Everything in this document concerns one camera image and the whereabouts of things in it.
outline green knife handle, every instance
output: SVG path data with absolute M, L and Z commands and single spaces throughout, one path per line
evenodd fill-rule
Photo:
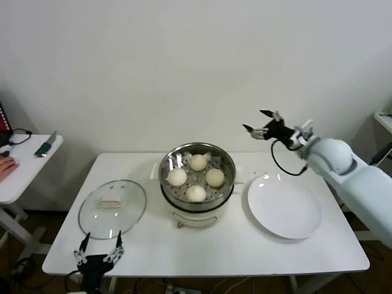
M 48 153 L 48 151 L 51 148 L 51 144 L 49 143 L 44 143 L 41 145 L 41 147 L 36 151 L 36 153 L 34 153 L 37 156 L 44 156 Z

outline white table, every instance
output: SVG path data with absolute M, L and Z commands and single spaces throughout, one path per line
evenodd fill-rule
M 231 153 L 237 167 L 255 172 L 278 172 L 268 153 Z M 76 269 L 74 250 L 85 234 L 78 225 L 83 200 L 97 186 L 115 179 L 139 182 L 147 207 L 138 224 L 123 234 L 125 254 L 108 276 L 192 277 L 272 276 L 332 273 L 311 279 L 296 293 L 312 293 L 338 273 L 364 271 L 369 260 L 324 180 L 308 170 L 295 178 L 317 197 L 322 209 L 318 230 L 304 240 L 282 239 L 252 223 L 243 208 L 244 195 L 232 195 L 226 213 L 210 228 L 178 229 L 170 217 L 159 183 L 149 179 L 154 163 L 164 154 L 101 154 L 80 189 L 46 259 L 43 271 L 65 275 Z M 293 153 L 278 153 L 289 170 L 303 163 Z M 90 239 L 86 254 L 106 254 L 115 239 Z
M 27 135 L 14 135 L 12 140 L 19 142 L 25 138 L 27 138 Z M 40 227 L 31 235 L 18 224 L 20 219 L 27 219 L 28 216 L 14 203 L 62 143 L 62 136 L 57 136 L 46 157 L 34 157 L 34 153 L 48 138 L 49 135 L 32 135 L 28 141 L 13 146 L 10 156 L 14 157 L 20 166 L 0 183 L 0 205 L 7 205 L 7 208 L 11 209 L 16 215 L 16 218 L 12 219 L 0 208 L 0 225 L 26 246 L 20 258 L 30 256 L 32 253 L 46 254 L 50 248 L 50 245 L 39 243 L 45 228 Z M 7 237 L 8 234 L 6 233 L 0 239 L 0 247 L 7 240 Z

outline glass lid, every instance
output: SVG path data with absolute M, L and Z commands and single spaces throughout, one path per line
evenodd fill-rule
M 112 239 L 129 231 L 146 208 L 146 193 L 136 182 L 126 179 L 98 187 L 83 202 L 79 225 L 95 239 Z

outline knife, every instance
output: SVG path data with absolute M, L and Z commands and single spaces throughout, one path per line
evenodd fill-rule
M 54 131 L 53 134 L 50 135 L 49 139 L 41 145 L 40 148 L 34 153 L 36 157 L 45 157 L 53 143 L 56 141 L 57 131 Z

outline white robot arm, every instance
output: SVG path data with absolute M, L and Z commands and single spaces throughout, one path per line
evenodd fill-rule
M 262 129 L 243 125 L 251 137 L 256 140 L 275 138 L 288 150 L 295 151 L 307 162 L 307 167 L 335 188 L 368 229 L 392 248 L 392 179 L 381 169 L 361 160 L 346 142 L 315 136 L 309 128 L 311 121 L 290 129 L 278 112 L 260 111 L 273 120 Z

